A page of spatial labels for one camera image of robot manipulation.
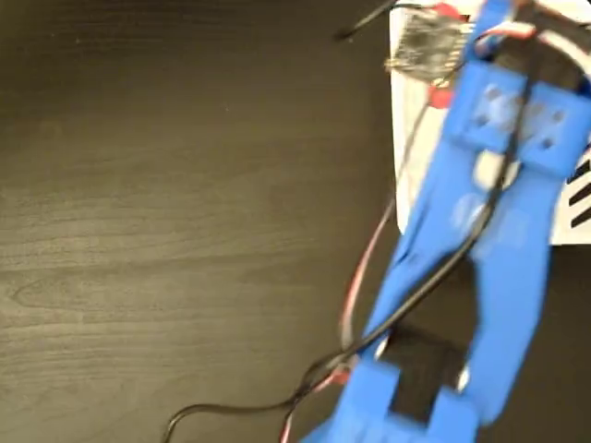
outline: black wire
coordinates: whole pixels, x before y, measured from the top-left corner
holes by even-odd
[[[405,4],[400,3],[399,4],[398,2],[399,2],[399,0],[388,0],[388,1],[384,2],[380,6],[376,7],[369,14],[367,14],[366,16],[361,18],[356,24],[349,26],[347,28],[342,28],[342,29],[338,30],[334,34],[333,38],[337,42],[350,39],[355,34],[357,34],[360,30],[365,28],[368,24],[373,22],[376,18],[387,14],[388,12],[390,12],[393,9],[423,10],[423,9],[428,8],[428,6],[414,5],[414,4],[409,4],[409,3],[405,3]]]

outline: blue 3d printed part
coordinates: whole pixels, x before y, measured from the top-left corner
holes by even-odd
[[[488,0],[474,35],[499,24],[510,0]],[[488,190],[475,180],[482,152],[502,154],[525,77],[478,60],[466,63],[408,228],[393,254],[366,327],[375,329],[408,291],[464,240]],[[589,97],[537,83],[517,153],[519,173],[470,253],[478,325],[462,389],[442,387],[420,423],[391,411],[402,368],[360,356],[331,419],[305,443],[469,443],[501,413],[542,310],[556,200],[591,131]]]

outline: dark wooden table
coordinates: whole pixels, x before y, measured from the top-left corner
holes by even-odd
[[[1,441],[157,443],[176,408],[278,400],[336,344],[392,174],[386,23],[330,40],[371,6],[3,3]],[[588,258],[558,252],[481,441],[589,439]],[[460,333],[469,301],[456,277],[415,321]],[[304,405],[298,437],[335,394]],[[279,421],[195,417],[175,442],[273,442]]]

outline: table surface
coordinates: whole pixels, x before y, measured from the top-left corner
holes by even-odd
[[[330,39],[368,7],[3,3],[0,440],[157,443],[176,408],[281,399],[336,345],[392,176],[387,22]],[[588,257],[556,252],[511,404],[480,441],[588,440]],[[412,321],[460,336],[471,301],[460,274]],[[335,394],[304,405],[297,437]],[[175,443],[273,442],[279,422],[194,417]]]

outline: black stripe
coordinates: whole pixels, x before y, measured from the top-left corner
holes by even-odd
[[[569,198],[569,205],[576,205],[583,198],[587,198],[589,196],[591,196],[591,183],[587,183],[585,187],[579,189],[576,194]]]
[[[571,221],[571,227],[576,228],[579,224],[583,224],[591,219],[591,208],[587,208],[579,215],[577,215],[573,221]]]
[[[589,160],[587,160],[581,166],[576,168],[576,171],[574,172],[573,176],[571,178],[569,178],[566,181],[566,183],[568,183],[568,184],[572,183],[574,180],[576,180],[577,178],[581,178],[583,175],[587,174],[589,171],[591,171],[591,162]]]

